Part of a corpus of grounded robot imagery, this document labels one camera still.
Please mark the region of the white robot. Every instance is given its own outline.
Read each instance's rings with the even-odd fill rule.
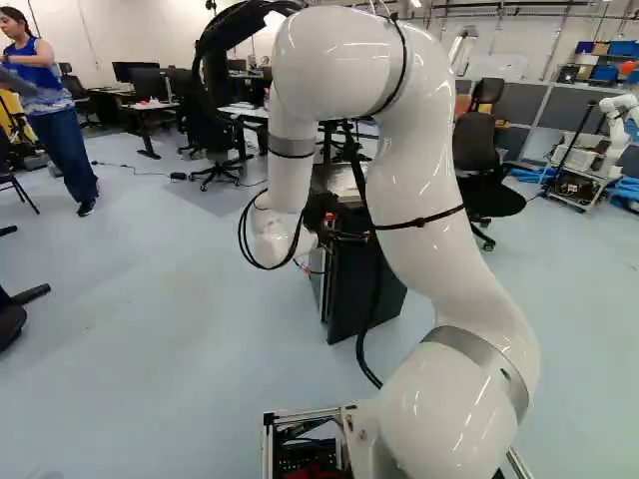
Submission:
[[[639,125],[639,101],[631,93],[618,97],[604,98],[599,102],[599,110],[606,115],[610,130],[610,147],[606,151],[604,163],[599,172],[610,175],[610,167],[614,166],[632,142],[626,133],[624,117],[629,116]]]
[[[251,210],[255,259],[273,266],[291,248],[318,121],[373,115],[379,147],[366,191],[376,234],[397,277],[436,310],[434,329],[365,403],[360,421],[374,434],[348,442],[355,477],[492,477],[534,395],[539,348],[461,207],[448,57],[414,25],[317,6],[287,18],[272,58],[269,188]],[[416,219],[429,221],[383,228]],[[302,228],[296,254],[316,241]]]

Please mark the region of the sneaker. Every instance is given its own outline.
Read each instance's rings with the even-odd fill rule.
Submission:
[[[96,205],[96,199],[93,198],[89,202],[82,202],[78,208],[78,216],[80,218],[86,217],[93,212],[93,207]]]

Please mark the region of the gray floor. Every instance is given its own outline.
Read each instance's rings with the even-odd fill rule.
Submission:
[[[92,138],[94,160],[190,171],[174,146],[138,156],[128,135]],[[250,178],[264,177],[252,164]],[[96,167],[102,196],[79,219],[46,171],[21,181],[36,217],[0,194],[0,282],[48,281],[24,337],[0,357],[3,479],[257,478],[262,413],[373,395],[353,342],[324,342],[313,294],[294,267],[253,269],[236,243],[258,189],[134,176]],[[515,185],[532,196],[530,185]],[[543,378],[517,445],[537,479],[630,478],[639,471],[639,219],[590,216],[535,200],[497,221],[485,258],[533,325]],[[400,319],[372,331],[371,366],[388,377],[430,328],[409,294]]]

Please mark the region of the woman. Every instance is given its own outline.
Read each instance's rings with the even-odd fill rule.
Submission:
[[[98,179],[89,164],[75,105],[62,87],[53,49],[31,33],[23,13],[13,7],[0,7],[0,29],[13,40],[4,49],[3,66],[39,90],[37,96],[20,98],[29,124],[62,172],[67,190],[79,204],[78,216],[85,217],[95,206]]]

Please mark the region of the dark hair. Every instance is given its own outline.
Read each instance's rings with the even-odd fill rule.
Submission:
[[[31,33],[27,17],[25,17],[24,13],[22,13],[20,10],[13,7],[0,7],[0,13],[4,13],[7,17],[13,18],[18,23],[23,22],[24,30],[25,32],[27,32],[27,35],[29,35],[30,37],[35,37],[35,35]]]

